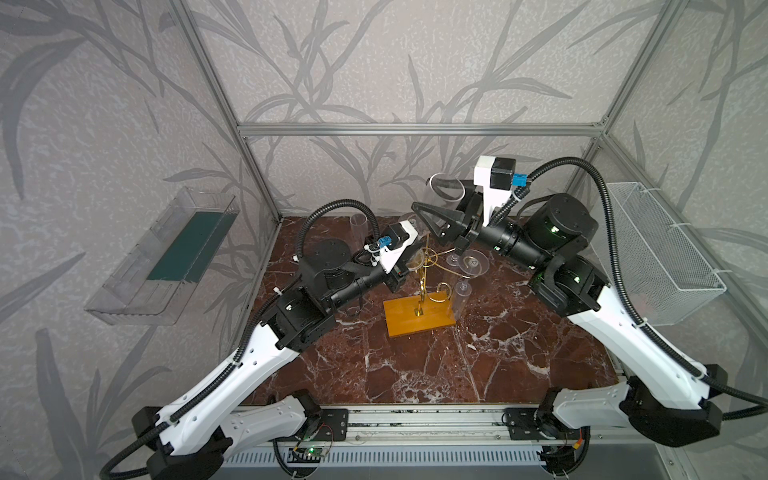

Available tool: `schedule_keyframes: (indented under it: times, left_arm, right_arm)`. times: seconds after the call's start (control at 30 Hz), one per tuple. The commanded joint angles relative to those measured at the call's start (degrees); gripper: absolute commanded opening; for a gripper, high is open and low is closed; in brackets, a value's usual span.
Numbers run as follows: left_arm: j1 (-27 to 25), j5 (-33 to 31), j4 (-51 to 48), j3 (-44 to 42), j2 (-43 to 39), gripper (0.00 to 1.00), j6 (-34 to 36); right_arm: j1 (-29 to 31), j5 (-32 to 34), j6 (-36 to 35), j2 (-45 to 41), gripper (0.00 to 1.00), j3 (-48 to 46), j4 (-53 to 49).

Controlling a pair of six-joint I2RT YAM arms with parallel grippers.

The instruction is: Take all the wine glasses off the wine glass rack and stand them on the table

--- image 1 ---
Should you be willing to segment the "round wine glass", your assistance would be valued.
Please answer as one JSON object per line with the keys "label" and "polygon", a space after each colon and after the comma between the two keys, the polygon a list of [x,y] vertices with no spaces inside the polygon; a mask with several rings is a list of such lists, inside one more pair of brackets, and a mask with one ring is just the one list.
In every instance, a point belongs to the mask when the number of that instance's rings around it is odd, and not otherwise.
{"label": "round wine glass", "polygon": [[473,187],[470,180],[462,180],[446,173],[435,173],[426,181],[424,199],[431,205],[456,209]]}

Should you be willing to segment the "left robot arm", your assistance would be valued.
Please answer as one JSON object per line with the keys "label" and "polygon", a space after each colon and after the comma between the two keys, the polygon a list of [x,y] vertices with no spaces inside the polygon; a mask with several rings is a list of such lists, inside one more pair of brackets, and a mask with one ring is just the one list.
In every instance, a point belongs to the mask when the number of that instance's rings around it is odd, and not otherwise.
{"label": "left robot arm", "polygon": [[298,252],[296,278],[252,318],[235,351],[175,402],[134,418],[140,445],[153,453],[152,479],[208,479],[238,453],[291,437],[318,422],[321,408],[306,393],[242,411],[246,397],[336,325],[337,312],[385,284],[397,290],[421,244],[407,222],[388,226],[366,246],[368,264],[348,244],[328,238]]}

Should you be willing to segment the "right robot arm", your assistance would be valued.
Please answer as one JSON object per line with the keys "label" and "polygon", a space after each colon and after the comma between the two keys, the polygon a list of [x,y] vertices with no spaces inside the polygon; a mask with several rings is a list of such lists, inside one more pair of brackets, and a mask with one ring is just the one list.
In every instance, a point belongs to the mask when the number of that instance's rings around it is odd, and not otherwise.
{"label": "right robot arm", "polygon": [[479,243],[533,274],[529,287],[558,316],[587,331],[629,368],[628,379],[601,388],[551,388],[536,412],[539,431],[554,437],[585,427],[633,428],[664,446],[683,447],[719,435],[724,416],[714,392],[674,359],[645,320],[634,321],[604,272],[581,256],[598,223],[569,194],[537,200],[523,223],[484,223],[472,212],[475,192],[458,209],[415,202],[413,211],[442,244]]}

